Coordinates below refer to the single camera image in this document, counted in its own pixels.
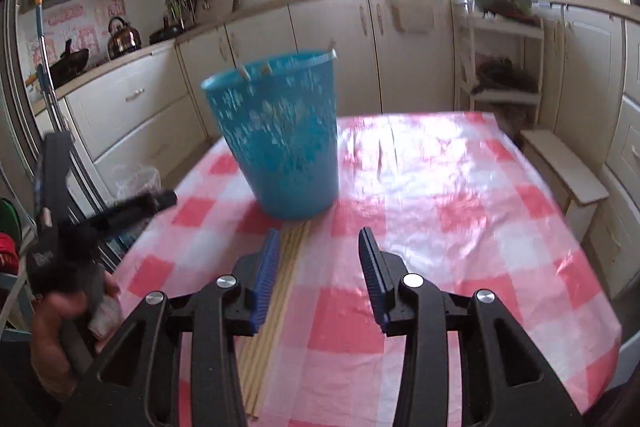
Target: plastic table cover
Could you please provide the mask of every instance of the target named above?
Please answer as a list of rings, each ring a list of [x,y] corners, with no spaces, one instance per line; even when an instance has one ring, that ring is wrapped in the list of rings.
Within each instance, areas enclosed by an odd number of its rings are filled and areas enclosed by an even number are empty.
[[[479,113],[338,120],[340,194],[301,251],[261,426],[389,426],[404,337],[375,323],[358,231],[444,291],[495,291],[580,411],[604,391],[620,324],[537,172]],[[126,314],[146,293],[200,290],[256,251],[269,227],[221,139],[116,270]],[[180,425],[190,426],[190,339],[180,369]],[[460,358],[449,334],[449,425],[461,423]]]

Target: chopstick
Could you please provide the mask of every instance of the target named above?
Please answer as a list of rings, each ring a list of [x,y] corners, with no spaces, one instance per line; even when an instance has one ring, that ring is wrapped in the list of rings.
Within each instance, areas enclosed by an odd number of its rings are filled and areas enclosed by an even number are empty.
[[[308,235],[310,221],[301,223],[282,236],[280,265],[271,295],[269,313],[260,333],[242,342],[238,373],[246,413],[260,417],[266,396],[267,377],[278,344],[287,310],[300,248]]]

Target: backsplash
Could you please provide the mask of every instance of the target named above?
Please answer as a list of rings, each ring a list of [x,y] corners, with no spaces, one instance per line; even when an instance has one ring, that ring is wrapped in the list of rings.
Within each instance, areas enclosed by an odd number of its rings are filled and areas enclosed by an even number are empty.
[[[148,36],[162,26],[163,10],[162,0],[72,0],[46,9],[43,22],[49,64],[63,54],[67,39],[72,40],[72,51],[89,49],[87,69],[107,62],[108,25],[114,16],[129,22],[140,32],[143,46],[148,45]],[[17,41],[22,76],[27,79],[42,61],[34,10],[18,17]]]

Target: kettle handle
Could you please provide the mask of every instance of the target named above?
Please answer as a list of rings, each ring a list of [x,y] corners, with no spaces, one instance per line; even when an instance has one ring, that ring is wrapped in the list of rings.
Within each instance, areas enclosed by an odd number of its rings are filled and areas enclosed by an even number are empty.
[[[107,28],[107,29],[109,30],[109,33],[110,33],[110,34],[113,34],[113,32],[111,31],[111,25],[113,24],[113,22],[114,22],[114,21],[120,21],[120,22],[122,23],[122,26],[123,26],[123,27],[125,27],[125,26],[129,26],[129,24],[128,24],[128,23],[127,23],[127,22],[126,22],[122,17],[120,17],[120,16],[116,15],[114,18],[112,18],[112,19],[109,21],[109,26],[108,26],[108,28]]]

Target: white bench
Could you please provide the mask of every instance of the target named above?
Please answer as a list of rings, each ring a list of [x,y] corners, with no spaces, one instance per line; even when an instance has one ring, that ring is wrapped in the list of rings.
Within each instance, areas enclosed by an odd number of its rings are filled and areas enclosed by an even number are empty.
[[[569,147],[551,131],[522,131],[523,154],[551,189],[579,243],[582,242],[596,207],[609,192]]]

